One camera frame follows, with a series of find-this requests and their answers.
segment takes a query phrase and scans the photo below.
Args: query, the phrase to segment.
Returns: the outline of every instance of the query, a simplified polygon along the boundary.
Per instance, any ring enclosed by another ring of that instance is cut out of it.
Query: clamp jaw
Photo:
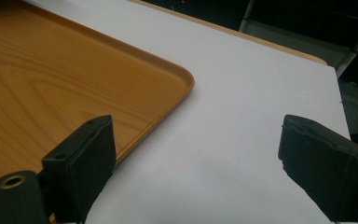
[[[0,223],[84,223],[113,173],[116,148],[111,116],[81,125],[42,160],[36,174],[0,178]]]
[[[286,115],[283,170],[335,222],[358,222],[358,145],[323,125]]]

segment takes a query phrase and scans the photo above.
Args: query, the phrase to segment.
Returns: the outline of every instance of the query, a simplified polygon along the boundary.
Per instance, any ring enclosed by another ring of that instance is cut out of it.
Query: table
[[[196,80],[116,168],[88,223],[329,223],[277,153],[285,114],[349,137],[332,67],[130,1],[30,2]]]

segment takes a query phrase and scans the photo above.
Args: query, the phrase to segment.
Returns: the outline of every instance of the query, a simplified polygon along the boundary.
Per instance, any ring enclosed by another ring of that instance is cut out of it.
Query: black clamp
[[[116,148],[111,116],[81,125],[42,160],[37,175],[20,171],[0,178],[0,223],[84,223],[113,173]]]

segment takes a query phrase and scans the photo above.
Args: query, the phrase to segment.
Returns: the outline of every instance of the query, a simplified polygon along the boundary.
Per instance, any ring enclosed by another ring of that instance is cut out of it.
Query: screw hole
[[[0,184],[1,189],[12,189],[22,184],[25,181],[25,175],[13,175],[2,181]]]

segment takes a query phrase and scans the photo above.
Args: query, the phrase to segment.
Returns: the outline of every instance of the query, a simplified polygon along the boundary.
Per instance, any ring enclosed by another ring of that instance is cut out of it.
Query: wood grain
[[[173,63],[25,3],[0,3],[0,176],[111,114],[123,158],[189,93]]]

